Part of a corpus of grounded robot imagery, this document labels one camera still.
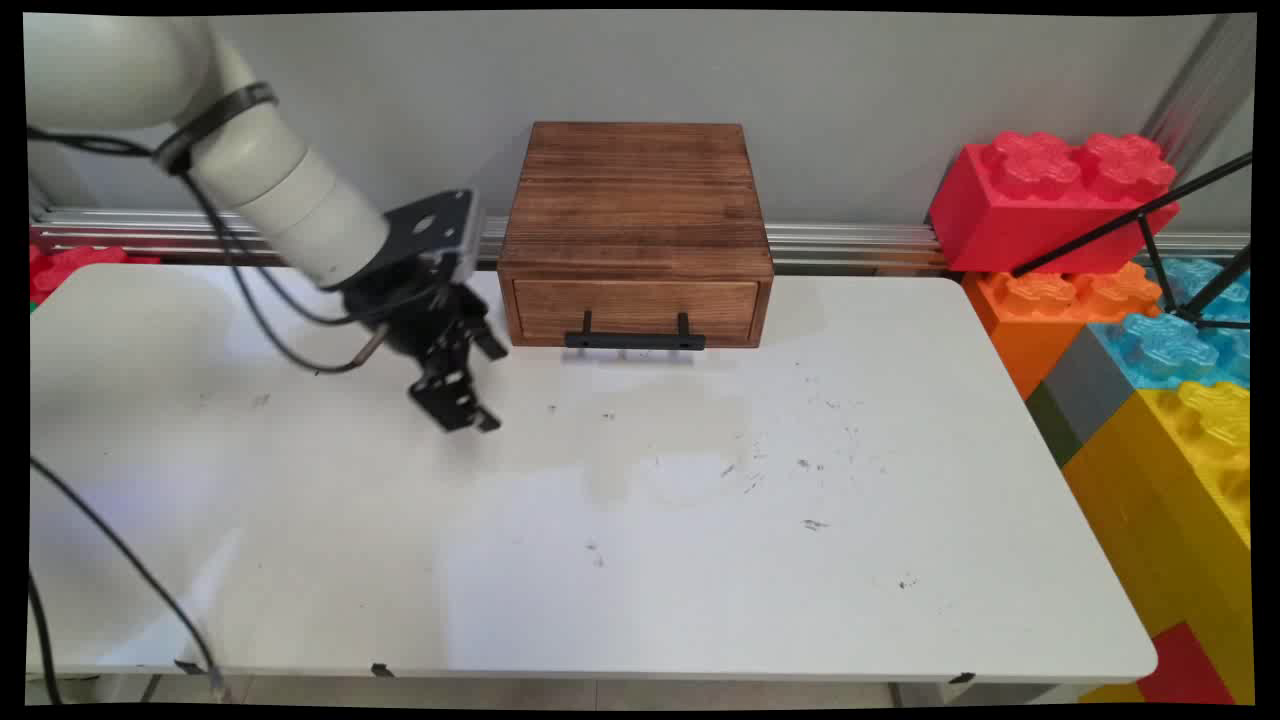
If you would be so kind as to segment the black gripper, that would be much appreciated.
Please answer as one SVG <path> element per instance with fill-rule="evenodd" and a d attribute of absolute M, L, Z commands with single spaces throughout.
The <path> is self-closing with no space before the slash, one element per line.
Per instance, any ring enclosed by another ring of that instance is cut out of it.
<path fill-rule="evenodd" d="M 466 363 L 471 347 L 490 361 L 509 351 L 488 322 L 488 302 L 470 287 L 422 268 L 402 269 L 348 286 L 346 311 L 370 329 L 385 327 L 385 342 L 419 364 L 421 377 L 408 396 L 442 430 L 500 428 L 479 401 Z"/>

